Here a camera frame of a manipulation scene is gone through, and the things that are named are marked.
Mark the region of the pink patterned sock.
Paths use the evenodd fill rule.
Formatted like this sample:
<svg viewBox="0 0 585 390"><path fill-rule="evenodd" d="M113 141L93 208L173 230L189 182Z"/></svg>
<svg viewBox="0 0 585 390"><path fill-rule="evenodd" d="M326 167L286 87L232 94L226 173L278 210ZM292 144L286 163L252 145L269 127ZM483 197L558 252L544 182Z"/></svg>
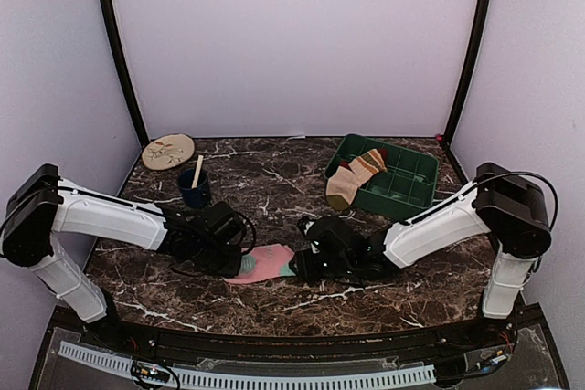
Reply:
<svg viewBox="0 0 585 390"><path fill-rule="evenodd" d="M269 279L295 277L290 269L294 252L281 244L272 244L254 248L244 255L236 277L224 279L228 284L248 285Z"/></svg>

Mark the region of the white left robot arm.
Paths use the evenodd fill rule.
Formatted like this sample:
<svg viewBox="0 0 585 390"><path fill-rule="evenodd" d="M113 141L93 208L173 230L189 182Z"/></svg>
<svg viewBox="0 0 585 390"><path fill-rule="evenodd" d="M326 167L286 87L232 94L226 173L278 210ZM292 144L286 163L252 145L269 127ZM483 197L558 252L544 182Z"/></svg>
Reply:
<svg viewBox="0 0 585 390"><path fill-rule="evenodd" d="M257 242L251 221L225 202L189 214L101 194L62 178L53 164L41 165L8 201L1 256L33 272L110 350L129 342L128 328L106 290L62 247L60 233L113 239L224 278L239 273Z"/></svg>

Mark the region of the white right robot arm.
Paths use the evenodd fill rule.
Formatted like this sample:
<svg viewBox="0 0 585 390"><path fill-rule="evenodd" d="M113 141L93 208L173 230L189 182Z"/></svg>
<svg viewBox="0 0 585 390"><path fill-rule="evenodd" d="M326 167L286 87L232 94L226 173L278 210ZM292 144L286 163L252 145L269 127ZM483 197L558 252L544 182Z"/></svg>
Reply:
<svg viewBox="0 0 585 390"><path fill-rule="evenodd" d="M476 348L502 331L552 243L558 211L548 211L545 177L482 163L475 178L436 206L370 237L362 237L337 216L302 217L298 228L310 247L294 254L290 270L305 282L354 278L378 280L412 266L450 245L479 235L498 242L495 263L484 288L482 315L466 329Z"/></svg>

